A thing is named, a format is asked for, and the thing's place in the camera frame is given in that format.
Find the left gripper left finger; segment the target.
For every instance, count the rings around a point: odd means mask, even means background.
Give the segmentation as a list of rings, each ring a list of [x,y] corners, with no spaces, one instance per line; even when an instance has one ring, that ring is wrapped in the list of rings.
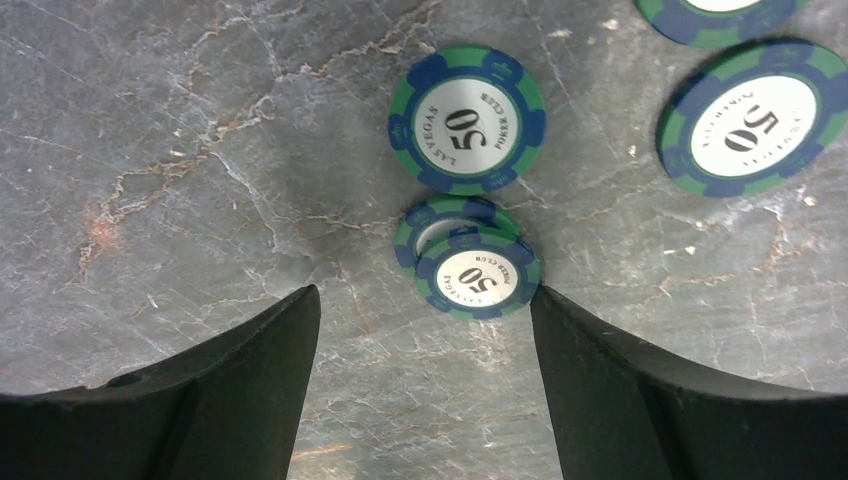
[[[313,285],[111,379],[1,398],[5,479],[283,479],[315,357]]]

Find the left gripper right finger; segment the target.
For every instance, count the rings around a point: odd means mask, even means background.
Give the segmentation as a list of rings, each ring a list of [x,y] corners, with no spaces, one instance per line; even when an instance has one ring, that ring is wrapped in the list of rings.
[[[537,357],[567,479],[843,479],[847,398],[671,353],[542,286]]]

